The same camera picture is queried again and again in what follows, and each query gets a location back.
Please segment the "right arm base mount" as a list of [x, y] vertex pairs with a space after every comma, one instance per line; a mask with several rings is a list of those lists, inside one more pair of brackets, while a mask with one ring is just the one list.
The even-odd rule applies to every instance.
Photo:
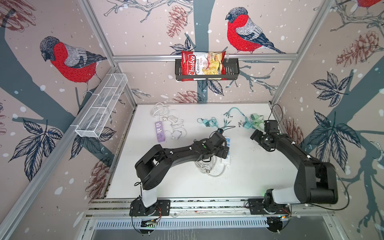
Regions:
[[290, 215], [291, 209], [288, 205], [276, 204], [265, 199], [248, 199], [245, 208], [250, 210], [251, 215]]

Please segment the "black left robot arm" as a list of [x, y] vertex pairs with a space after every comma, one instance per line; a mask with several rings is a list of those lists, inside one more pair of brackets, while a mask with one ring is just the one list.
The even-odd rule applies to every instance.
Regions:
[[188, 162], [209, 160], [213, 156], [225, 159], [230, 147], [223, 133], [223, 129], [218, 129], [209, 138], [176, 149], [163, 148], [158, 144], [140, 158], [135, 164], [135, 169], [141, 185], [139, 199], [144, 207], [150, 208], [156, 205], [158, 200], [156, 187], [170, 168]]

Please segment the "teal charger with cable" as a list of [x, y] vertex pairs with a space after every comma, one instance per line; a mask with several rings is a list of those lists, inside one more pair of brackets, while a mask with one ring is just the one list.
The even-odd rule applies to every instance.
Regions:
[[217, 129], [222, 129], [222, 130], [229, 129], [230, 128], [230, 123], [231, 123], [231, 121], [224, 120], [224, 125], [222, 127], [220, 127], [219, 123], [218, 123], [218, 120], [215, 117], [212, 117], [211, 119], [198, 118], [197, 122], [199, 124], [203, 124], [206, 127], [217, 128]]

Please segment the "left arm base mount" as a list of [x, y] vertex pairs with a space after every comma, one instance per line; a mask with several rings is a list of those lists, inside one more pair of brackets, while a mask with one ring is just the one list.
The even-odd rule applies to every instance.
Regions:
[[163, 217], [169, 216], [171, 208], [170, 200], [157, 200], [154, 205], [145, 207], [140, 198], [136, 198], [130, 205], [130, 217]]

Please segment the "white blue power strip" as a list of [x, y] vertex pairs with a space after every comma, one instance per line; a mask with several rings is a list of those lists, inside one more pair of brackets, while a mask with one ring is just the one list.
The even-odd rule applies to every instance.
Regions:
[[212, 178], [218, 178], [223, 175], [227, 166], [231, 164], [230, 150], [228, 150], [225, 158], [219, 158], [217, 156], [210, 157], [208, 160], [198, 160], [195, 162], [195, 166], [202, 174], [208, 175]]

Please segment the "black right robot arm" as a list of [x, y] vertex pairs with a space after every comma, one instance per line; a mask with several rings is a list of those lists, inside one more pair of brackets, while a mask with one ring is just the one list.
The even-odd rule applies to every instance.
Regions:
[[267, 212], [274, 213], [279, 207], [292, 204], [333, 205], [338, 202], [335, 167], [309, 155], [287, 134], [280, 133], [276, 120], [264, 121], [264, 131], [255, 130], [251, 140], [267, 152], [279, 151], [298, 170], [292, 187], [266, 191], [263, 204]]

